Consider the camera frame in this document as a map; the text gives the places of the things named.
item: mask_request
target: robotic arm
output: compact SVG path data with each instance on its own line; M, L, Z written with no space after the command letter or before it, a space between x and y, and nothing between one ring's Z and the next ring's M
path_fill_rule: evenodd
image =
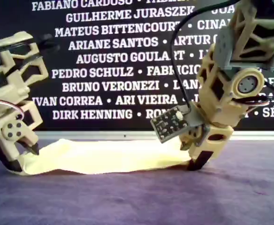
M51 35L40 40L18 32L0 40L0 161L10 171L22 171L16 143L38 155L38 136L33 129L42 118L29 97L30 86L48 77L42 59L47 51L58 50Z
M181 27L193 17L236 4L228 27L203 58L197 78L202 86L199 102L188 98L174 61L174 41ZM33 132L42 118L32 101L30 86L48 77L42 56L58 50L51 35L40 40L19 32L0 40L0 160L12 172L21 173L16 144L38 154L38 137ZM188 170L199 170L216 158L241 119L257 107L270 104L259 96L266 85L259 68L274 71L274 0L229 0L188 15L174 31L170 56L186 105L178 105L151 125L162 143L179 136L181 150L188 150Z
M230 24L220 30L216 43L202 60L197 74L202 86L199 102L189 101L173 60L186 105L151 120L162 143L179 136L181 150L188 150L191 157L188 170L199 170L209 159L218 157L239 121L274 100L259 96L264 85L274 91L259 70L274 72L274 0L229 0L199 9L176 28L171 54L176 35L188 20L236 3Z

